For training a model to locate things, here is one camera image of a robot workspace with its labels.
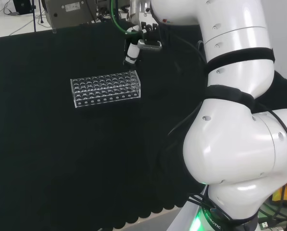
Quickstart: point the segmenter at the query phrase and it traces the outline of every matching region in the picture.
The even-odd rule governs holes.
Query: power cord
[[[4,5],[4,7],[0,10],[0,12],[3,11],[4,14],[9,15],[8,13],[6,13],[6,12],[4,11],[5,9],[7,9],[10,13],[12,13],[12,11],[10,11],[10,9],[7,8],[7,5],[8,5],[8,3],[9,3],[10,1],[11,1],[11,0],[9,0],[9,1]]]
[[[8,5],[8,3],[9,3],[10,1],[11,1],[11,0],[9,0],[9,1],[4,5],[4,7],[0,10],[0,12],[6,9],[6,6]]]

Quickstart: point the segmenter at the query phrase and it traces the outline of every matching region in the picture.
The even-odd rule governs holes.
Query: black cloth
[[[200,39],[199,27],[172,31]],[[123,34],[104,23],[0,38],[0,230],[121,228],[202,190],[183,169],[192,121],[166,138],[206,86],[177,45],[142,54],[139,102],[75,109],[71,78],[127,70]],[[274,82],[262,102],[286,108],[287,82]]]

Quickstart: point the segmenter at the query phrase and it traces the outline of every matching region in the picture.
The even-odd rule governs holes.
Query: metal device
[[[96,20],[94,0],[45,0],[46,18],[53,29],[78,26]]]

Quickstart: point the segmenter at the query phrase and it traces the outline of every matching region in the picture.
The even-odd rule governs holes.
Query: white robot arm
[[[199,24],[207,62],[272,49],[260,0],[152,0],[151,6],[164,24]],[[273,77],[273,60],[259,54],[212,68],[208,86],[239,89],[256,99]],[[287,110],[275,113],[287,126]],[[253,115],[243,104],[206,99],[185,138],[184,161],[198,182],[210,185],[215,204],[232,219],[248,219],[287,183],[287,134],[270,113]]]

